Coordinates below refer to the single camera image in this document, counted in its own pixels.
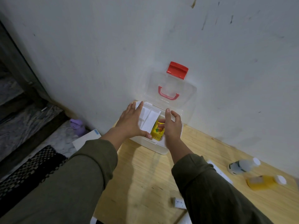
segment woven rug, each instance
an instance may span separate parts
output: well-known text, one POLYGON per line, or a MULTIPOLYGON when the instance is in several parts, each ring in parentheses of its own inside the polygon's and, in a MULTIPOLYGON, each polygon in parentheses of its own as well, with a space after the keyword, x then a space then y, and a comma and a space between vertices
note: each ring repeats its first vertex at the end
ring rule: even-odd
POLYGON ((44 182, 67 158, 48 145, 0 183, 0 217, 44 182))

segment clear bottle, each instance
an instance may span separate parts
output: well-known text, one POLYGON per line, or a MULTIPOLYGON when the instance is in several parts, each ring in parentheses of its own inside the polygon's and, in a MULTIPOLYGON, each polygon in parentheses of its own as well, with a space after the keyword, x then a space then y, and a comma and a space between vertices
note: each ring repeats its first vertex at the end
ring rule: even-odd
POLYGON ((259 177, 248 178, 246 182, 252 190, 256 191, 273 188, 279 184, 285 185, 286 179, 281 175, 261 175, 259 177))
POLYGON ((253 159, 241 159, 234 163, 230 163, 227 166, 227 170, 231 174, 242 174, 248 171, 251 171, 254 167, 257 167, 261 164, 258 158, 253 159))

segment person's left hand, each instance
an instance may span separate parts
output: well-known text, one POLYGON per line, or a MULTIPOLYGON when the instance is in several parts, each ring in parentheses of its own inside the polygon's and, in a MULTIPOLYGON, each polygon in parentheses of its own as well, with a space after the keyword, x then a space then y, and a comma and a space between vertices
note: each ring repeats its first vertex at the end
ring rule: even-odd
POLYGON ((126 110, 123 111, 120 116, 115 128, 118 128, 125 134, 126 138, 132 138, 135 136, 143 136, 148 139, 152 139, 152 136, 149 132, 140 130, 138 126, 139 116, 143 107, 143 101, 140 102, 140 105, 136 109, 136 102, 130 103, 126 110))

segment red handle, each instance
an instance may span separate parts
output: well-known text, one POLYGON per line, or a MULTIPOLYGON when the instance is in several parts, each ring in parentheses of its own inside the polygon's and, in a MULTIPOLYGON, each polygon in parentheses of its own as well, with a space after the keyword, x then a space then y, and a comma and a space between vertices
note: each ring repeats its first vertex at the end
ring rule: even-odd
POLYGON ((167 96, 166 94, 161 93, 161 89, 162 89, 162 86, 159 86, 159 87, 158 87, 158 93, 159 93, 162 97, 166 97, 167 99, 169 99, 169 100, 171 100, 171 101, 174 101, 174 100, 176 100, 176 99, 179 97, 179 94, 177 94, 177 93, 176 93, 175 97, 167 96))

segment green shirt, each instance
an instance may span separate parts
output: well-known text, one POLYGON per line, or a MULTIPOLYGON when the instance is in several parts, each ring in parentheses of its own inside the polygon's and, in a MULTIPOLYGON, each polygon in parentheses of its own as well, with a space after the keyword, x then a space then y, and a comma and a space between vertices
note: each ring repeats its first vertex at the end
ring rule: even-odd
MULTIPOLYGON (((89 223, 117 162, 109 141, 87 141, 0 223, 89 223)), ((173 166, 172 175, 193 224, 272 223, 202 156, 186 155, 173 166)))

